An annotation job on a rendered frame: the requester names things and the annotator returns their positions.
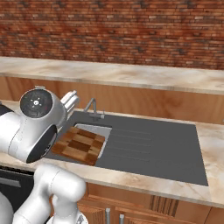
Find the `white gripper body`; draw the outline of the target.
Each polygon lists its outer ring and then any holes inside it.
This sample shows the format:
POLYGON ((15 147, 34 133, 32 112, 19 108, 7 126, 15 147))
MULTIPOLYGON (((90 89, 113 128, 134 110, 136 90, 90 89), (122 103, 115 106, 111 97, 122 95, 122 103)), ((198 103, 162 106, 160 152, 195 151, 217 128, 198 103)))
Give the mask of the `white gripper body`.
POLYGON ((77 95, 77 91, 74 90, 66 93, 60 101, 66 108, 66 112, 69 113, 75 106, 79 104, 80 98, 77 95))

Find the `checkered wooden cutting board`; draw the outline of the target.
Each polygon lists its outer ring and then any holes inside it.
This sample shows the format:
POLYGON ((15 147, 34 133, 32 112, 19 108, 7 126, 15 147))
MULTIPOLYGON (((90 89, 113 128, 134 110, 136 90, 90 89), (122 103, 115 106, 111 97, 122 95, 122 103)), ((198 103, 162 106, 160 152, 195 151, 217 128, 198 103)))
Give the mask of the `checkered wooden cutting board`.
POLYGON ((54 144, 52 152, 66 158, 78 160, 85 165, 95 165, 104 142, 104 136, 71 127, 54 144))

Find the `dark grey sink with drainboard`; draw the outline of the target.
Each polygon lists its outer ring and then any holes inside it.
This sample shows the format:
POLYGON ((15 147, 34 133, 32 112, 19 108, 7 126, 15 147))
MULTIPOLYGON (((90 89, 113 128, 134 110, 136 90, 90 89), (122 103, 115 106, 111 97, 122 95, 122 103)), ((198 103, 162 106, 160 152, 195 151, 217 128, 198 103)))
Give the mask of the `dark grey sink with drainboard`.
POLYGON ((95 126, 108 134, 96 166, 207 186, 196 126, 119 115, 103 119, 76 111, 71 125, 95 126))

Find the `wooden cabinet door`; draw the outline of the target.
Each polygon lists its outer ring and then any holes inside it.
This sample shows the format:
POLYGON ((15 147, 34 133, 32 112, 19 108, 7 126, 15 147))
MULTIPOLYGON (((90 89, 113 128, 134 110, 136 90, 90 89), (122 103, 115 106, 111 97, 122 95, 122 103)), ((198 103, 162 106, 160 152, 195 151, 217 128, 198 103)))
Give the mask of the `wooden cabinet door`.
POLYGON ((178 218, 169 215, 144 213, 117 206, 115 222, 123 215, 123 224, 204 224, 207 215, 203 213, 184 213, 178 218))
POLYGON ((78 208, 87 217, 89 224, 106 224, 105 209, 110 208, 110 224, 114 224, 114 207, 100 201, 82 199, 78 202, 78 208))

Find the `grey metal tap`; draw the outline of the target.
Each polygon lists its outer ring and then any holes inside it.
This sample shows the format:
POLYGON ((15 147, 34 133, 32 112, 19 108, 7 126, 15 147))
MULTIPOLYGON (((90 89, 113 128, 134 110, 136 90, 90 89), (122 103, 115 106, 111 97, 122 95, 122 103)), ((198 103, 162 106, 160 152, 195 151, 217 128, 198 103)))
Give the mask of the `grey metal tap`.
POLYGON ((85 113, 88 113, 88 115, 89 115, 91 118, 93 118, 95 121, 100 120, 100 119, 103 119, 103 118, 105 117, 105 114, 104 114, 104 113, 99 114, 99 113, 97 112, 97 110, 96 110, 96 100, 95 100, 95 98, 92 98, 92 99, 88 102, 87 106, 84 108, 84 112, 85 112, 85 113), (88 112, 88 110, 90 109, 90 106, 93 106, 93 112, 92 112, 92 113, 88 112))

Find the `black dishwasher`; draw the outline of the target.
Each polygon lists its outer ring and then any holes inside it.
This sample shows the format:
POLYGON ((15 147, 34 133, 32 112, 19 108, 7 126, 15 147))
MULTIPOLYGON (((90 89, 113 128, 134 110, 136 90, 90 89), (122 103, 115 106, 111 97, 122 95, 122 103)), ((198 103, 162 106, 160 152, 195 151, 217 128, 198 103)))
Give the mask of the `black dishwasher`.
POLYGON ((32 171, 19 170, 0 165, 0 177, 5 179, 18 180, 21 187, 0 184, 0 192, 9 200, 16 212, 28 198, 32 191, 34 181, 32 171))

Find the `wooden panel with vent slats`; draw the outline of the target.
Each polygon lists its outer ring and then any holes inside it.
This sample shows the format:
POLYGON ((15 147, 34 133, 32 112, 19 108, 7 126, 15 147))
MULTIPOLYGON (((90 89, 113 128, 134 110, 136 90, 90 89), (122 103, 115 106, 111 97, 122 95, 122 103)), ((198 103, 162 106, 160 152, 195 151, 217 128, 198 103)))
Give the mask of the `wooden panel with vent slats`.
POLYGON ((87 194, 89 197, 114 200, 193 223, 204 223, 211 210, 210 206, 90 183, 87 184, 87 194))

